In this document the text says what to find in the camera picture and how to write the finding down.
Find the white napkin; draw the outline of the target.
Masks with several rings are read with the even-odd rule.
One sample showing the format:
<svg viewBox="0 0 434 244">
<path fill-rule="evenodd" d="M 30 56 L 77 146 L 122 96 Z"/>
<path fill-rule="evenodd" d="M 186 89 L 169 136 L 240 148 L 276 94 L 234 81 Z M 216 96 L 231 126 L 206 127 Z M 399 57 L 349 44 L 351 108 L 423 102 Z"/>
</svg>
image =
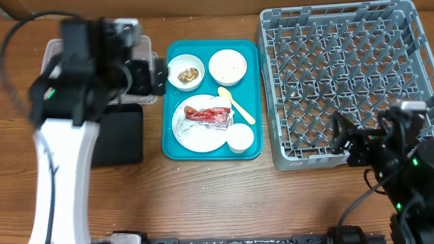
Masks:
<svg viewBox="0 0 434 244">
<path fill-rule="evenodd" d="M 191 106 L 196 110 L 203 110 L 207 108 L 214 107 L 225 107 L 230 108 L 230 119 L 229 126 L 227 128 L 220 128 L 214 126 L 205 126 L 203 124 L 190 121 L 185 118 L 184 107 Z M 182 141 L 187 138 L 218 138 L 227 129 L 233 125 L 233 115 L 234 111 L 232 109 L 232 104 L 228 98 L 223 98 L 220 96 L 211 96 L 211 95 L 196 95 L 190 98 L 187 98 L 184 102 L 182 102 L 178 108 L 175 110 L 174 116 L 172 118 L 172 127 L 175 137 Z"/>
</svg>

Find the brown sausage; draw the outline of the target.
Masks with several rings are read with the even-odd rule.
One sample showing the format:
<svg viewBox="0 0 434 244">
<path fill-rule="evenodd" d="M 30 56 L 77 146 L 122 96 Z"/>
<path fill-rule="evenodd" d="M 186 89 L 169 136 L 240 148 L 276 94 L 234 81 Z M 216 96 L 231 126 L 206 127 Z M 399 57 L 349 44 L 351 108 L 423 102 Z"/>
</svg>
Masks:
<svg viewBox="0 0 434 244">
<path fill-rule="evenodd" d="M 191 107 L 191 106 L 185 106 L 184 107 L 184 112 L 186 113 L 186 114 L 194 114 L 194 113 L 196 113 L 197 112 L 197 110 L 195 110 L 193 107 Z"/>
</svg>

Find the red foil wrapper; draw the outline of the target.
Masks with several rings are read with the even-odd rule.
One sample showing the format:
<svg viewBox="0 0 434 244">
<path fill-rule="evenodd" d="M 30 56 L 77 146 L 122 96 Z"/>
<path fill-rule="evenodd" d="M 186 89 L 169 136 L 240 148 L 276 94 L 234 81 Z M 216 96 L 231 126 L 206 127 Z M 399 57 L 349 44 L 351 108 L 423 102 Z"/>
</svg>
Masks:
<svg viewBox="0 0 434 244">
<path fill-rule="evenodd" d="M 230 108 L 214 107 L 197 110 L 194 114 L 186 114 L 185 118 L 205 126 L 227 128 L 229 126 Z"/>
</svg>

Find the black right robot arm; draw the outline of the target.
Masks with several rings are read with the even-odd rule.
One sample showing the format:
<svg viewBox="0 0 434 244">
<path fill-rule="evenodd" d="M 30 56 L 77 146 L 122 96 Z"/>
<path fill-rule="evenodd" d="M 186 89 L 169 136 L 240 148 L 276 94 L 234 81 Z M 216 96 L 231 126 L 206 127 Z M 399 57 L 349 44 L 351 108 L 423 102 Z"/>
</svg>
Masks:
<svg viewBox="0 0 434 244">
<path fill-rule="evenodd" d="M 433 242 L 433 141 L 418 140 L 427 115 L 426 102 L 396 100 L 380 111 L 378 129 L 359 129 L 339 112 L 332 115 L 332 154 L 349 152 L 347 164 L 365 166 L 377 185 L 350 205 L 327 243 L 383 243 L 384 237 L 346 226 L 347 216 L 373 192 L 388 196 L 396 213 L 391 216 L 394 243 Z"/>
</svg>

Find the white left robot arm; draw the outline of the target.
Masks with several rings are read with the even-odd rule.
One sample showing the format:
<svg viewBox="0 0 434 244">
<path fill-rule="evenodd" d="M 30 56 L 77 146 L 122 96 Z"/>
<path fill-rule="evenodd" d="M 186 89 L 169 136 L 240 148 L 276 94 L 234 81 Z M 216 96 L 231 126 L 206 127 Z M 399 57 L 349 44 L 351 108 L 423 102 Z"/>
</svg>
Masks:
<svg viewBox="0 0 434 244">
<path fill-rule="evenodd" d="M 31 85 L 37 199 L 31 243 L 91 243 L 87 203 L 101 116 L 123 94 L 162 96 L 168 69 L 134 57 L 142 30 L 133 18 L 60 24 L 62 51 Z"/>
</svg>

